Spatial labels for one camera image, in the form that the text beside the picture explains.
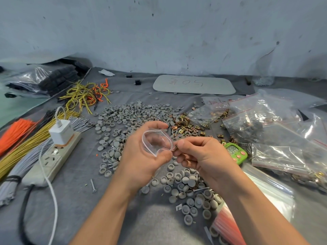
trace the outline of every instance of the screw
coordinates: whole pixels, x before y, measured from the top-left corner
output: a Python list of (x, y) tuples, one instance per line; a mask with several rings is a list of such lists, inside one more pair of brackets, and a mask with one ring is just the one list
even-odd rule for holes
[(91, 179), (91, 184), (92, 184), (93, 192), (96, 192), (92, 179)]

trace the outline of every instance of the green digital timer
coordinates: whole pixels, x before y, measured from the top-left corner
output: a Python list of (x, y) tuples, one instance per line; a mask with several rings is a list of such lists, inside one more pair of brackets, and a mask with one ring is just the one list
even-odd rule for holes
[(231, 157), (238, 165), (240, 165), (247, 158), (247, 152), (234, 143), (226, 143), (224, 147), (231, 154)]

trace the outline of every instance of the power strip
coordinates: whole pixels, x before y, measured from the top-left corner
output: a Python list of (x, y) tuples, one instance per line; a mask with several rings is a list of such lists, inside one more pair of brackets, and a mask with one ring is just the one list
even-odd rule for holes
[[(44, 153), (42, 156), (42, 165), (50, 182), (55, 178), (56, 174), (59, 172), (73, 149), (76, 147), (81, 137), (80, 132), (74, 132), (73, 138), (65, 147), (60, 147), (54, 144), (47, 150), (46, 153)], [(40, 187), (48, 186), (39, 162), (37, 162), (23, 177), (22, 183), (24, 185), (34, 184), (35, 186)]]

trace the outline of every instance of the white charging cable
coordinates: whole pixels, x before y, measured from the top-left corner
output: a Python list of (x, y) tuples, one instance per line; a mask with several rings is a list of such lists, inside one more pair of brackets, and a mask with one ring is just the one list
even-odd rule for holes
[(63, 125), (61, 123), (60, 119), (58, 119), (58, 113), (59, 113), (60, 108), (63, 110), (63, 113), (64, 113), (64, 118), (63, 119), (66, 119), (66, 110), (62, 106), (58, 107), (57, 110), (56, 110), (56, 113), (55, 113), (56, 124), (57, 124), (58, 127), (61, 127)]
[(50, 237), (50, 240), (49, 240), (49, 245), (52, 244), (52, 241), (53, 241), (53, 237), (55, 236), (55, 232), (56, 232), (56, 227), (57, 227), (57, 220), (58, 220), (58, 203), (57, 203), (57, 198), (56, 198), (56, 195), (55, 195), (55, 191), (53, 190), (53, 187), (51, 185), (51, 182), (49, 181), (48, 177), (46, 176), (45, 174), (45, 171), (44, 171), (44, 168), (43, 168), (43, 165), (42, 165), (42, 151), (44, 149), (44, 147), (46, 146), (46, 144), (51, 141), (51, 138), (48, 138), (44, 143), (43, 143), (43, 146), (41, 148), (41, 151), (40, 151), (40, 154), (39, 154), (39, 163), (40, 163), (40, 167), (42, 169), (42, 173), (43, 173), (43, 176), (45, 178), (45, 181), (48, 183), (49, 185), (49, 188), (50, 188), (50, 191), (51, 191), (51, 195), (52, 195), (52, 198), (53, 198), (53, 203), (55, 205), (55, 220), (53, 222), (53, 228), (52, 228), (52, 233), (51, 233), (51, 237)]

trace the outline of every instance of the white board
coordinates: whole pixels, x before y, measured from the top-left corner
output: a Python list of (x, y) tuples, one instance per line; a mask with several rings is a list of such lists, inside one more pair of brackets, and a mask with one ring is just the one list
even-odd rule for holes
[(224, 78), (161, 75), (153, 84), (153, 89), (171, 93), (191, 94), (234, 94), (235, 88)]

